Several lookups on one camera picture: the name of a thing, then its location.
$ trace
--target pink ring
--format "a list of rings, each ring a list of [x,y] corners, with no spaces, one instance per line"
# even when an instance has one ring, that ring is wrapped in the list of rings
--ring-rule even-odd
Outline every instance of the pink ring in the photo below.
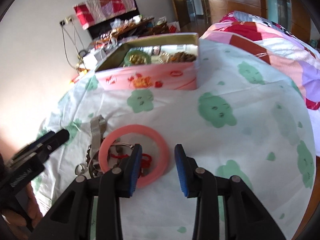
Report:
[[[140,177],[137,182],[137,187],[141,188],[150,183],[157,180],[160,176],[163,175],[165,169],[168,166],[169,162],[169,148],[167,143],[162,138],[162,136],[155,130],[151,129],[150,127],[140,125],[140,124],[131,124],[127,126],[123,126],[119,129],[114,130],[111,132],[102,142],[100,150],[99,150],[99,164],[100,168],[103,173],[106,173],[110,168],[108,167],[108,150],[111,144],[119,137],[128,134],[128,133],[139,133],[145,136],[150,137],[153,139],[160,151],[160,158],[158,160],[157,166],[154,170],[149,173],[145,177]]]

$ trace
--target human hand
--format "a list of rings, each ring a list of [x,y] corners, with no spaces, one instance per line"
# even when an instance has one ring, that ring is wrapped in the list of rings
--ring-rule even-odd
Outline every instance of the human hand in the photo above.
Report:
[[[33,228],[35,228],[39,221],[42,219],[42,214],[39,210],[39,206],[36,201],[36,197],[33,194],[32,186],[30,183],[26,186],[26,192],[29,198],[27,214],[32,220]],[[25,227],[27,225],[26,220],[22,216],[18,215],[12,210],[3,210],[1,214],[3,215],[8,227],[16,236],[16,238],[18,238],[19,240],[28,239],[28,236],[19,228]]]

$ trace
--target wooden door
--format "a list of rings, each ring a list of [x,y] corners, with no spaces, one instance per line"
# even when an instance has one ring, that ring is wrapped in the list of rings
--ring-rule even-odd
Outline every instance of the wooden door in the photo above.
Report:
[[[292,26],[291,33],[298,39],[310,41],[311,18],[300,0],[291,0]]]
[[[204,24],[207,28],[212,24],[211,20],[211,11],[210,11],[210,3],[209,0],[201,0],[203,16],[204,16]]]
[[[180,28],[190,23],[187,0],[172,0],[174,12],[179,21]]]

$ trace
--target pink tin box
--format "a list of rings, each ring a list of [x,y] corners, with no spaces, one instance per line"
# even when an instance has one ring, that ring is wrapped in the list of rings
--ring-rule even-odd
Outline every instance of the pink tin box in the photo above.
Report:
[[[148,46],[193,45],[197,59],[193,62],[149,64],[118,67],[132,48]],[[177,33],[140,38],[122,44],[98,66],[96,77],[105,90],[158,88],[168,90],[197,89],[196,73],[199,67],[197,33]]]

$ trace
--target red string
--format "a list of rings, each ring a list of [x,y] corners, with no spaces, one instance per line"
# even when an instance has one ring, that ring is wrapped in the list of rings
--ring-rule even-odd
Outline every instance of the red string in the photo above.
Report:
[[[127,154],[126,155],[114,155],[113,153],[110,153],[110,156],[115,159],[123,159],[123,158],[129,157],[129,155],[127,155]],[[150,168],[151,162],[152,162],[152,157],[149,154],[143,153],[139,177],[142,175],[142,169],[149,169]]]

